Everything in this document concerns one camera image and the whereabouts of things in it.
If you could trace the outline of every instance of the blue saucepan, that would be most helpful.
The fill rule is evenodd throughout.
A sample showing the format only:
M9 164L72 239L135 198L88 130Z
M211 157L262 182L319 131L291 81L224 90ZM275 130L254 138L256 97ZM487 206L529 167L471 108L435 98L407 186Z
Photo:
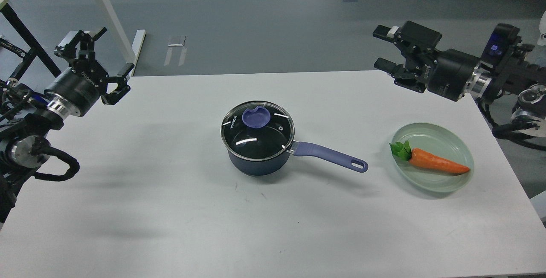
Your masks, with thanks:
M222 121L221 134L233 164L252 176L277 171L290 154L322 158L359 173L368 169L361 159L295 141L292 117L282 107L267 101L248 101L234 107Z

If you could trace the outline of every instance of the pot handle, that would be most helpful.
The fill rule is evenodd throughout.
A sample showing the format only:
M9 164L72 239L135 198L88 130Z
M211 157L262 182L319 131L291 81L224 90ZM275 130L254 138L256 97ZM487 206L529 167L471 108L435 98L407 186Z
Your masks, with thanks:
M293 154L296 157L312 156L322 158L325 161L358 171L359 173L368 170L368 163L361 159L317 144L311 144L310 142L297 142L297 147Z

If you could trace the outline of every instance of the pot lid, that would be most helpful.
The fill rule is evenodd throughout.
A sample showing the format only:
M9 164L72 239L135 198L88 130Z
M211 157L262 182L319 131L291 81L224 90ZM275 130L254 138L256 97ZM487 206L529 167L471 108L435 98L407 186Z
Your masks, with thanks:
M294 123L285 109L267 101L248 101L234 107L222 121L222 140L234 155L265 161L289 148Z

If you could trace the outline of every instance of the orange carrot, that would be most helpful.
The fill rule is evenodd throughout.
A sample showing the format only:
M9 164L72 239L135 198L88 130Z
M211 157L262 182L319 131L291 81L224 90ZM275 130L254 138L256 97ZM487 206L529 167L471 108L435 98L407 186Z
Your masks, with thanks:
M464 165L450 161L446 158L435 156L423 149L411 149L410 142L407 140L404 144L401 142L390 144L390 150L392 151L392 154L408 161L413 166L436 169L437 171L446 171L457 175L470 171L470 168Z

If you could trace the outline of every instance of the plate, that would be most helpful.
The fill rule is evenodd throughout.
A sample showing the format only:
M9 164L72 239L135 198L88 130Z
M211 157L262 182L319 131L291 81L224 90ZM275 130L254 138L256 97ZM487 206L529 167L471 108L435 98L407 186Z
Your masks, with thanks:
M393 155L398 171L414 185L427 191L450 193L462 188L472 178L474 171L472 154L464 142L451 131L431 123L412 123L400 128L392 137L392 143L406 140L410 141L412 148L421 148L470 167L468 173L454 176L442 171L415 167Z

